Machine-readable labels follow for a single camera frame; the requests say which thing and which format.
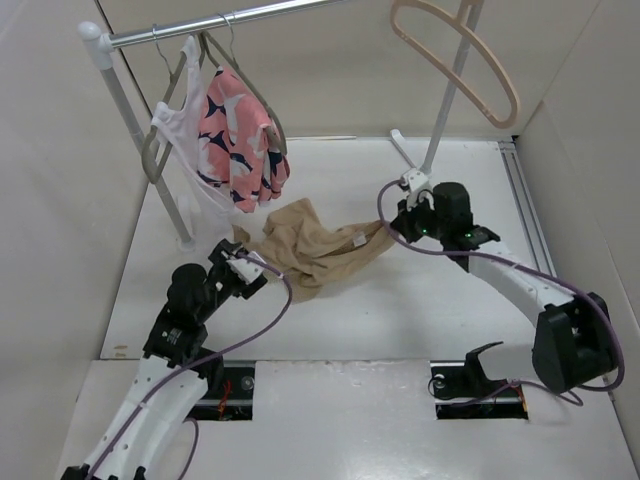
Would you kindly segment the beige t shirt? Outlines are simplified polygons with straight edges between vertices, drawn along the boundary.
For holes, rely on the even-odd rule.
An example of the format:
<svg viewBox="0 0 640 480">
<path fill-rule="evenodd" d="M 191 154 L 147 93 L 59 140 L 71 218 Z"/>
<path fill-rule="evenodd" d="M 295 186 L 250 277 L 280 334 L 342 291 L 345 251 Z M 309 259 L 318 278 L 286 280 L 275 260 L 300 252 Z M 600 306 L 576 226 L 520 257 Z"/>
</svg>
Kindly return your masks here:
<svg viewBox="0 0 640 480">
<path fill-rule="evenodd" d="M 395 244 L 379 220 L 335 230 L 324 227 L 307 198 L 271 212 L 263 234 L 262 240 L 254 241 L 244 228 L 233 227 L 236 242 L 257 252 L 289 280 L 295 303 L 348 279 Z"/>
</svg>

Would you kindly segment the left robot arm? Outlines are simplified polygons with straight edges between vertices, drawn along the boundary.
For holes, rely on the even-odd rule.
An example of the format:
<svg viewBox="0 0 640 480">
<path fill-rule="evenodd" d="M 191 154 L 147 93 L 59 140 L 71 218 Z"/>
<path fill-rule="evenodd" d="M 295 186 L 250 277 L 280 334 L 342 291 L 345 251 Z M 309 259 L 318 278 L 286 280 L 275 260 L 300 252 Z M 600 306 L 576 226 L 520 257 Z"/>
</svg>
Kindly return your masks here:
<svg viewBox="0 0 640 480">
<path fill-rule="evenodd" d="M 204 346 L 205 323 L 229 298 L 248 299 L 267 279 L 263 258 L 239 243 L 221 241 L 209 260 L 210 268 L 188 263 L 173 272 L 123 403 L 94 450 L 63 478 L 151 478 L 187 414 L 220 390 L 224 362 Z"/>
</svg>

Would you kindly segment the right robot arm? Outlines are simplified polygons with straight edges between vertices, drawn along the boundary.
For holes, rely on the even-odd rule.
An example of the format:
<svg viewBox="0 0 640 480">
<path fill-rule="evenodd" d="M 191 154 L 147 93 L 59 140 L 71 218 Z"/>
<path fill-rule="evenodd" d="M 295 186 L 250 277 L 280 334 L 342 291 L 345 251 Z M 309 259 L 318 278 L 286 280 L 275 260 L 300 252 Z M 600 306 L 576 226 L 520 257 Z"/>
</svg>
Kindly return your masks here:
<svg viewBox="0 0 640 480">
<path fill-rule="evenodd" d="M 597 391 L 593 380 L 608 374 L 614 380 L 600 389 L 620 386 L 624 357 L 600 296 L 520 262 L 498 234 L 474 222 L 463 185 L 444 182 L 417 191 L 401 180 L 388 185 L 406 194 L 394 220 L 383 223 L 388 233 L 414 252 L 421 250 L 417 243 L 423 238 L 438 241 L 436 256 L 453 261 L 514 305 L 535 329 L 532 368 L 548 391 Z"/>
</svg>

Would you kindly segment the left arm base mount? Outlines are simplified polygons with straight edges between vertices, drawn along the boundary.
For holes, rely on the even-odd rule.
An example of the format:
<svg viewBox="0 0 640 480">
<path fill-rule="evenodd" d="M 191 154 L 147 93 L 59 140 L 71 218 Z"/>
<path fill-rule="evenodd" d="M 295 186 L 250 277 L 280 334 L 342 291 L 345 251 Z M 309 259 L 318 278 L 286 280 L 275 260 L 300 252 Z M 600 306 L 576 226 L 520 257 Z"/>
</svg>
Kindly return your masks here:
<svg viewBox="0 0 640 480">
<path fill-rule="evenodd" d="M 225 364 L 222 380 L 191 409 L 188 416 L 198 421 L 250 421 L 253 417 L 255 362 Z"/>
</svg>

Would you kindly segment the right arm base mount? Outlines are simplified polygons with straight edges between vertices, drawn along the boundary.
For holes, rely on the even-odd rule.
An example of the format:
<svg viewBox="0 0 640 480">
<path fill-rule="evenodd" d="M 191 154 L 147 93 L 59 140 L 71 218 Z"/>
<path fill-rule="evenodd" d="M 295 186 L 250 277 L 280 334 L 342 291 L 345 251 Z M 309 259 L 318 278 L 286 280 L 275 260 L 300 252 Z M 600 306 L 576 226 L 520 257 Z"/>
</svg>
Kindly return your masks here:
<svg viewBox="0 0 640 480">
<path fill-rule="evenodd" d="M 489 379 L 482 367 L 464 361 L 431 362 L 429 393 L 435 399 L 438 420 L 527 420 L 519 387 L 507 387 L 506 379 Z"/>
</svg>

